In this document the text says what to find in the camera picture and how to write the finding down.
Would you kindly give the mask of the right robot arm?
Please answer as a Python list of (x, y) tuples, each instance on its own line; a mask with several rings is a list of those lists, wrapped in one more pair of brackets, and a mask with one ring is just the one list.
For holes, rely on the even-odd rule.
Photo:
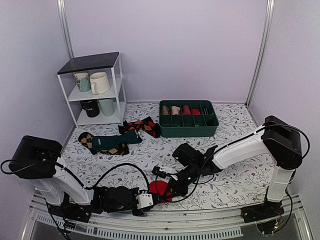
[(152, 171), (157, 177), (170, 178), (160, 199), (168, 202), (181, 196), (185, 200), (191, 196), (189, 185), (198, 186), (201, 176), (214, 175), (238, 162), (268, 154), (275, 162), (275, 170), (258, 213), (262, 218), (269, 218), (278, 210), (278, 203), (282, 201), (295, 170), (307, 155), (302, 151), (301, 137), (304, 135), (300, 129), (270, 115), (252, 133), (222, 147), (215, 145), (205, 153), (183, 143), (172, 156), (184, 169), (171, 173), (165, 168), (154, 167)]

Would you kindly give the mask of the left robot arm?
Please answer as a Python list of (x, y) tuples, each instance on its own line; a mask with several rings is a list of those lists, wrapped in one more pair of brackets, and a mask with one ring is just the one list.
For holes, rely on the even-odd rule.
[(8, 161), (8, 174), (30, 180), (44, 196), (49, 213), (88, 222), (91, 214), (103, 212), (131, 211), (134, 216), (142, 216), (161, 202), (161, 195), (149, 189), (86, 187), (66, 167), (61, 151), (62, 145), (55, 140), (25, 135)]

